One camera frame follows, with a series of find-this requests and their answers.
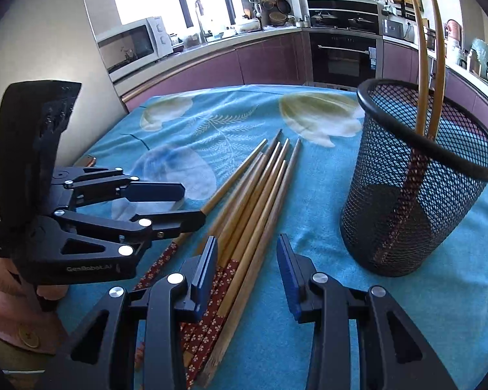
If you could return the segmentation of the pink sleeve left forearm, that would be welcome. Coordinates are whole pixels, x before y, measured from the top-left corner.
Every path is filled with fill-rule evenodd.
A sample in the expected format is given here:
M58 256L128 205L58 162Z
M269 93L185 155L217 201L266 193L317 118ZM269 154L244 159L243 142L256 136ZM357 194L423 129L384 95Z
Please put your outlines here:
M68 337L55 309L59 301L0 292L0 340L38 355L53 355Z

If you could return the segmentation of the person left hand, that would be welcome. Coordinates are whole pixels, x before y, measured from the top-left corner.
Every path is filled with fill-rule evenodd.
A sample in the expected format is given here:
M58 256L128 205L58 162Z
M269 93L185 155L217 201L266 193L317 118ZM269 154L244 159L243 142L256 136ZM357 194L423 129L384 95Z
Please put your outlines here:
M67 295L68 288L68 285L27 283L10 259L0 258L0 292L13 296L36 296L42 301L60 301Z

